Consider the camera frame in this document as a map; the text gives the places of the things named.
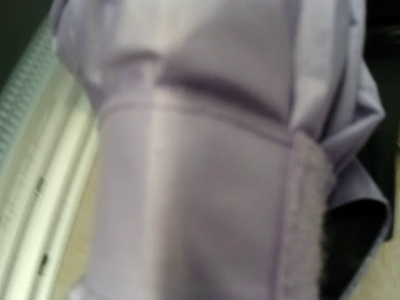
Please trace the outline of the lavender folding umbrella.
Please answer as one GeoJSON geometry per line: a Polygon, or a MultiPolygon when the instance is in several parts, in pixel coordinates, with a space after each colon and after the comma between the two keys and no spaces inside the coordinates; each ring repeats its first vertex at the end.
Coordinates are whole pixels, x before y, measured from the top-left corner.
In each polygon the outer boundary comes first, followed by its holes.
{"type": "Polygon", "coordinates": [[[54,1],[99,115],[71,299],[346,299],[391,225],[364,1],[54,1]]]}

